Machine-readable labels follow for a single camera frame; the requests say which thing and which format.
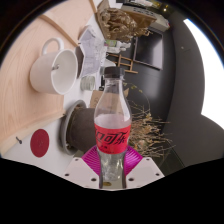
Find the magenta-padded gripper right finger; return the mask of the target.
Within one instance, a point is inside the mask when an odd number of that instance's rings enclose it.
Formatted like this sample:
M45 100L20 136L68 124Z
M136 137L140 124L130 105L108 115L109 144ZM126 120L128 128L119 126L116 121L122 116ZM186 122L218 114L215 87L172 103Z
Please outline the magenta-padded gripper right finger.
M163 178L164 175L152 158L141 156L128 147L124 157L124 188L140 188Z

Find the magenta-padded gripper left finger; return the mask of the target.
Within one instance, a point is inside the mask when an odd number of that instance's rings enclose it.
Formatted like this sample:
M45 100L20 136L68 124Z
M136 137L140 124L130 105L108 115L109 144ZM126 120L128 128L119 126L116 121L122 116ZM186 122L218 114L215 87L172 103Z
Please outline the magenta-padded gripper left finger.
M82 157L74 157L63 177L84 188L100 188L101 164L96 147L89 149Z

